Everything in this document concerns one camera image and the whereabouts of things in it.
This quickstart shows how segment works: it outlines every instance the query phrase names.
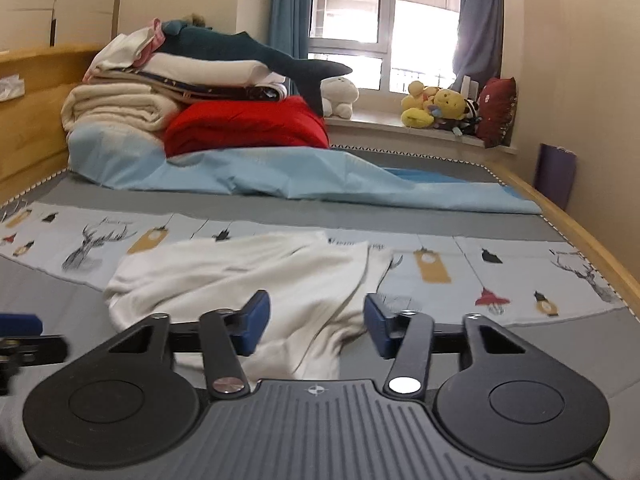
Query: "gray mattress cover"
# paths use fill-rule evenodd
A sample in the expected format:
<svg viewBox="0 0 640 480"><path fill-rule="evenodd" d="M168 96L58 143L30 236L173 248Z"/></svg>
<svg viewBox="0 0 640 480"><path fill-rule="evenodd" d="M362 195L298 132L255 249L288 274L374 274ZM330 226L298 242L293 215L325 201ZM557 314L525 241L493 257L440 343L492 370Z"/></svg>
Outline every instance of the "gray mattress cover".
<svg viewBox="0 0 640 480"><path fill-rule="evenodd" d="M357 155L396 168L439 171L476 182L494 182L487 170L444 160L362 152ZM28 200L58 205L162 214L177 212L196 218L252 220L263 223L326 228L466 235L514 240L562 240L546 221L532 215L482 214L411 210L325 202L293 202L270 197L197 195L172 192L114 191L66 175L36 188ZM113 336L115 330L99 291L53 278L0 257L0 311L34 312L46 333L68 338L72 358ZM626 309L599 316L512 329L593 381L611 408L609 433L596 463L615 479L640 478L640 324ZM23 466L32 465L31 449L21 421L28 392L61 365L25 368L14 379L14 394L0 400L0 442ZM440 386L457 370L457 356L432 359L429 387ZM390 362L375 352L363 336L351 342L340 357L344 379L373 378L380 382ZM179 372L196 386L202 376L186 368Z"/></svg>

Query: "pink cloth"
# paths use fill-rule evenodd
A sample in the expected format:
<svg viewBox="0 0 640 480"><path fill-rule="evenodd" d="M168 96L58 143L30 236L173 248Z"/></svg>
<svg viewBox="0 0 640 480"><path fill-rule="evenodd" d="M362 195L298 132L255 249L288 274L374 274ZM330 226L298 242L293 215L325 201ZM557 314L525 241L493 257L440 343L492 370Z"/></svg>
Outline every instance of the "pink cloth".
<svg viewBox="0 0 640 480"><path fill-rule="evenodd" d="M149 60L151 55L160 48L160 46L166 39L164 37L164 32L162 31L162 22L159 18L154 18L153 21L149 23L149 27L154 30L154 36L151 39L151 42L140 53L140 58L133 62L133 66L144 65Z"/></svg>

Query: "pillow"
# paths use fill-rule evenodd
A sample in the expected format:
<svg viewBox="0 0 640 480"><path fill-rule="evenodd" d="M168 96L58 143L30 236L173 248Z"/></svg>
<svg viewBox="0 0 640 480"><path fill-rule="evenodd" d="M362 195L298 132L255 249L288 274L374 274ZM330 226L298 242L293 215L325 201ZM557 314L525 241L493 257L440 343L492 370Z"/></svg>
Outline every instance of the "pillow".
<svg viewBox="0 0 640 480"><path fill-rule="evenodd" d="M178 115L164 134L167 157L217 148L328 148L324 121L300 96L280 102L207 101Z"/></svg>
<svg viewBox="0 0 640 480"><path fill-rule="evenodd" d="M482 121L476 137L484 140L486 148L492 148L503 142L513 126L518 104L516 80L492 77L480 92L478 103Z"/></svg>
<svg viewBox="0 0 640 480"><path fill-rule="evenodd" d="M244 87L265 79L267 82L284 82L283 76L272 75L260 61L206 61L162 52L153 54L142 70L192 85Z"/></svg>

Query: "window glass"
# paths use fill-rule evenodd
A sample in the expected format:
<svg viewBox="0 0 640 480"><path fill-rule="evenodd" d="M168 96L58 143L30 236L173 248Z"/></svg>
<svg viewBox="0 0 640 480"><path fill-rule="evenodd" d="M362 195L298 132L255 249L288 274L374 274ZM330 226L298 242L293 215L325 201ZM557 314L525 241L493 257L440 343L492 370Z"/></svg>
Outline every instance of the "window glass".
<svg viewBox="0 0 640 480"><path fill-rule="evenodd" d="M358 88L380 90L382 60L377 57L345 56L344 54L309 54L309 59L327 59L350 66L353 72L346 75Z"/></svg>
<svg viewBox="0 0 640 480"><path fill-rule="evenodd" d="M460 0L396 0L389 79L392 92L406 93L407 85L415 79L428 86L453 83L459 13Z"/></svg>
<svg viewBox="0 0 640 480"><path fill-rule="evenodd" d="M378 41L380 0L313 0L311 37Z"/></svg>

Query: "white towel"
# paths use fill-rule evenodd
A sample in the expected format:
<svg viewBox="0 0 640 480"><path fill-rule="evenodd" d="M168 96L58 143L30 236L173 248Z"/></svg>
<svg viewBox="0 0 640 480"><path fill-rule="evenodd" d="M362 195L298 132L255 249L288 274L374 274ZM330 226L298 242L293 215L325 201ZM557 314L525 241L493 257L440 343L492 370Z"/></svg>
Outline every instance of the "white towel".
<svg viewBox="0 0 640 480"><path fill-rule="evenodd" d="M180 113L168 97L140 83L112 83L75 87L62 105L62 126L70 132L87 122L124 123L146 132L160 132Z"/></svg>
<svg viewBox="0 0 640 480"><path fill-rule="evenodd" d="M255 353L242 360L247 378L332 380L341 343L364 332L364 297L390 261L390 252L366 242L332 245L324 232L195 239L127 256L105 297L124 330L153 312L189 322L217 308L239 310L264 289L271 317ZM176 357L202 367L199 354Z"/></svg>

